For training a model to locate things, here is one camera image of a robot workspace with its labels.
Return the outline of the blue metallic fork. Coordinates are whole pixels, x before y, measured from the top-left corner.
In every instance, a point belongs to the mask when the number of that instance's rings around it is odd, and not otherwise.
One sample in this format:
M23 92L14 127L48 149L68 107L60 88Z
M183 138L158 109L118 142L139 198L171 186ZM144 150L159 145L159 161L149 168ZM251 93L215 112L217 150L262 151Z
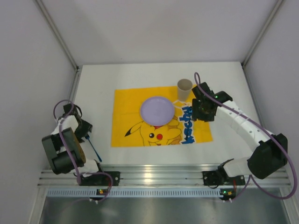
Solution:
M95 149L94 145L92 144L92 142L90 140L90 136L88 134L85 136L85 139L88 140L88 142L90 143L91 147L93 148L95 154L97 155L97 157L99 159L99 162L102 162L102 159L101 159L100 155L98 154L97 150Z

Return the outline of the beige paper cup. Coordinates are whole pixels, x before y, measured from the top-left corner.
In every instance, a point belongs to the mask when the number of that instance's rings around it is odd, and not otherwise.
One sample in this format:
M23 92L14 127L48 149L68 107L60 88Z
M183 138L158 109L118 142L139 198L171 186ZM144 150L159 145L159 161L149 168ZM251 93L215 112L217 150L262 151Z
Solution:
M189 79L180 79L177 83L179 101L186 101L191 93L193 83Z

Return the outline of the yellow pikachu cloth placemat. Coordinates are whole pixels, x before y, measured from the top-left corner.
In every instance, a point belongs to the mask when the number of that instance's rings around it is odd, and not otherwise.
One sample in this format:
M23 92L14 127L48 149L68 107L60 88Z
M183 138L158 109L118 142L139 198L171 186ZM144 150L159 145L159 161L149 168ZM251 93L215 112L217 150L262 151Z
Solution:
M142 103L154 96L165 97L175 108L171 122L164 126L146 124L140 116ZM209 123L190 120L189 107L194 94L183 102L177 87L150 87L116 90L112 123L112 147L149 147L211 142Z

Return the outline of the purple plastic plate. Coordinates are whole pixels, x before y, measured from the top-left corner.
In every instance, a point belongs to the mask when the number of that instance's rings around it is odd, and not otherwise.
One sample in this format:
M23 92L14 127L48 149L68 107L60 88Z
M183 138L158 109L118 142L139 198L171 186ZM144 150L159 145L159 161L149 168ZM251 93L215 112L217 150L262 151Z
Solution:
M175 114L173 103L165 97L154 96L146 99L140 107L140 116L152 126L168 124Z

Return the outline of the blue metallic spoon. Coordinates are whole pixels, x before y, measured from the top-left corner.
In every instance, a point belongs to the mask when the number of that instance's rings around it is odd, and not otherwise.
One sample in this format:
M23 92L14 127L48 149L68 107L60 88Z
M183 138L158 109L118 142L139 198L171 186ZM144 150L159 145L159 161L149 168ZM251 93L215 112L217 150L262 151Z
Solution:
M190 120L193 120L193 118L192 118L192 107L191 106L189 107L189 115L190 115Z

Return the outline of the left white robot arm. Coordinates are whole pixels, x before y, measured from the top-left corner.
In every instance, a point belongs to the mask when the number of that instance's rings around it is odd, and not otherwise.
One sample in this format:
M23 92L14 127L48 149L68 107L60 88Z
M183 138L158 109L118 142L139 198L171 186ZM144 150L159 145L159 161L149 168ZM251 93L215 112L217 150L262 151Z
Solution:
M88 159L84 150L93 126L82 119L81 109L72 103L63 106L64 114L57 119L54 131L42 138L50 168L58 174L101 171L101 159Z

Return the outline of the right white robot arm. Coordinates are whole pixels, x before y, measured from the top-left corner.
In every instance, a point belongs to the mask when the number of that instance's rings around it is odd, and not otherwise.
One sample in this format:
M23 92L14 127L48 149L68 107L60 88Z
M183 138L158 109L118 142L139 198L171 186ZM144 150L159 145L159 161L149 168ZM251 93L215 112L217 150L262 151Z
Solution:
M229 125L249 146L251 156L229 159L216 170L221 182L241 175L253 175L265 179L287 164L288 140L283 134L274 135L270 131L250 122L249 117L225 91L214 93L207 83L192 89L193 121L214 121L219 118Z

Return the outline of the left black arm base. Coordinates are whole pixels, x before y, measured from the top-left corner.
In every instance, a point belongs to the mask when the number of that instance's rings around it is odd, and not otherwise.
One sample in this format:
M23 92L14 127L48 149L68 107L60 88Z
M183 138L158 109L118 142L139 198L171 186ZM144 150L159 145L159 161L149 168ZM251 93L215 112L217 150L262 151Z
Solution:
M96 163L95 171L82 172L79 186L118 186L121 173L119 171L104 171L99 163Z

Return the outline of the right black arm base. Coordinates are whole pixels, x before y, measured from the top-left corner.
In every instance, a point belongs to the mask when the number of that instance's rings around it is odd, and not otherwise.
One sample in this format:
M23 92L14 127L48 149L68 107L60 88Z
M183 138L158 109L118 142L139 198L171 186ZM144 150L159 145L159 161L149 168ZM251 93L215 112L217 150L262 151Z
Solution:
M229 177L224 170L224 165L231 160L227 160L220 164L214 171L203 171L203 181L204 185L210 188L217 188L223 185L245 185L245 180L243 175Z

